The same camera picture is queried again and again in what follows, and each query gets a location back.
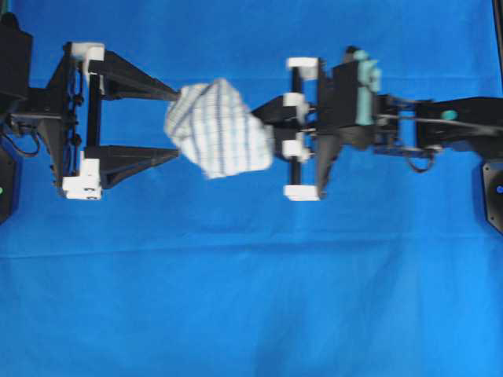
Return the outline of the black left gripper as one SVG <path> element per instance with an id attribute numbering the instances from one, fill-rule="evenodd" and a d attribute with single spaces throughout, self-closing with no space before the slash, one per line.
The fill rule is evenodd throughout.
<path id="1" fill-rule="evenodd" d="M 50 103 L 42 106 L 44 112 L 38 125 L 38 135 L 50 155 L 53 183 L 65 199 L 100 200 L 102 188 L 111 189 L 179 156 L 179 150 L 173 148 L 117 145 L 85 147 L 81 152 L 77 108 L 83 104 L 84 84 L 91 79 L 97 80 L 106 101 L 176 101 L 180 97 L 179 91 L 105 50 L 102 43 L 66 43 L 64 55 L 43 90 Z"/>

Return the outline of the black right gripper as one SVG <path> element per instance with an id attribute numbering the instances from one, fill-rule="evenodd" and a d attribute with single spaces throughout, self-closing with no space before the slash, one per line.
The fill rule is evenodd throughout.
<path id="1" fill-rule="evenodd" d="M 319 201 L 325 197 L 332 165 L 344 145 L 366 150 L 376 136 L 376 97 L 373 124 L 356 124 L 357 62 L 353 56 L 325 74 L 314 57 L 291 57 L 292 90 L 251 113 L 263 123 L 297 121 L 299 129 L 270 126 L 274 155 L 292 163 L 291 183 L 284 195 L 291 201 Z"/>

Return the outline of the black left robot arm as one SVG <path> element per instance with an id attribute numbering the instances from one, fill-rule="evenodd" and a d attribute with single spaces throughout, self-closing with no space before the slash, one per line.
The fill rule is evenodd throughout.
<path id="1" fill-rule="evenodd" d="M 175 101 L 180 93 L 98 42 L 68 42 L 44 87 L 29 84 L 33 38 L 1 16 L 1 135 L 33 138 L 65 199 L 100 200 L 121 181 L 178 157 L 172 148 L 101 144 L 104 101 Z"/>

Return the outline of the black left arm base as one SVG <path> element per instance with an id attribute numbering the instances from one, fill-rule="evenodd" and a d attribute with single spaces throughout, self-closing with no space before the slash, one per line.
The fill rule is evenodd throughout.
<path id="1" fill-rule="evenodd" d="M 1 224 L 17 211 L 22 161 L 10 147 L 1 145 Z"/>

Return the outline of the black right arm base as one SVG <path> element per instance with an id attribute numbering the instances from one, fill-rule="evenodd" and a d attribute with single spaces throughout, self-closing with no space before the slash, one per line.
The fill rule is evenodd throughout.
<path id="1" fill-rule="evenodd" d="M 486 220 L 502 233 L 502 160 L 486 161 L 482 174 Z"/>

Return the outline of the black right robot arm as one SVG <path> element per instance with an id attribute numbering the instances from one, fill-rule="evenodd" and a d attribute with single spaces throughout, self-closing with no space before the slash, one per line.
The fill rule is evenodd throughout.
<path id="1" fill-rule="evenodd" d="M 284 188 L 290 200 L 325 197 L 332 165 L 343 146 L 430 164 L 444 148 L 502 159 L 502 100 L 406 100 L 380 92 L 376 60 L 349 47 L 342 63 L 325 72 L 321 58 L 288 60 L 292 89 L 253 111 L 274 132 L 276 157 L 290 162 Z"/>

